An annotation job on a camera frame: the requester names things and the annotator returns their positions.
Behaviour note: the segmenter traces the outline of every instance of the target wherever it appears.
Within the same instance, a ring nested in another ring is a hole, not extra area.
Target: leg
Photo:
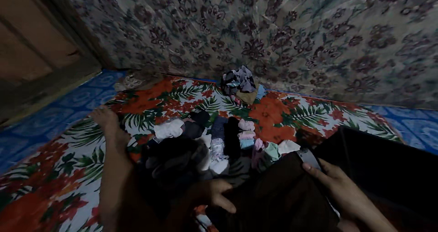
[[[106,140],[99,210],[105,232],[157,230],[160,225],[137,188],[134,166],[125,151],[130,135],[119,127],[117,115],[106,106],[91,113]]]

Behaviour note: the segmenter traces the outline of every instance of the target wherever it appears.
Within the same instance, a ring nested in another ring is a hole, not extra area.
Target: fingernail
[[[310,166],[310,164],[308,164],[308,163],[303,163],[303,168],[305,170],[309,171],[312,168],[312,166]]]

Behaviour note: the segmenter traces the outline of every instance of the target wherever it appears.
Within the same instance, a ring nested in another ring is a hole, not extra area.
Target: foot
[[[90,116],[101,127],[107,140],[115,139],[118,143],[128,144],[131,136],[120,128],[119,118],[107,106],[97,107]]]

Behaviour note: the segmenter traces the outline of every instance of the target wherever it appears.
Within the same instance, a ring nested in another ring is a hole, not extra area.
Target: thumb
[[[222,207],[223,209],[227,210],[227,212],[236,213],[236,207],[234,204],[222,194],[215,195],[212,199],[212,203],[213,205]]]
[[[303,169],[311,176],[318,179],[322,184],[324,184],[324,186],[329,187],[331,185],[332,179],[328,177],[325,173],[322,173],[319,169],[313,168],[308,163],[303,163]]]

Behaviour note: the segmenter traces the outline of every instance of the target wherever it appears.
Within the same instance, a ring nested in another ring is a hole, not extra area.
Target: pile of clothes
[[[252,72],[245,66],[224,73],[220,87],[238,105],[253,104],[256,98],[261,99],[267,93],[263,85],[254,82]]]
[[[185,119],[154,126],[155,136],[143,148],[138,171],[142,192],[157,214],[166,216],[170,202],[195,182],[235,178],[230,163],[246,159],[245,173],[250,168],[262,172],[282,154],[300,149],[290,140],[263,143],[256,138],[254,122],[235,117],[216,117],[207,134],[209,119],[208,112],[195,110]]]

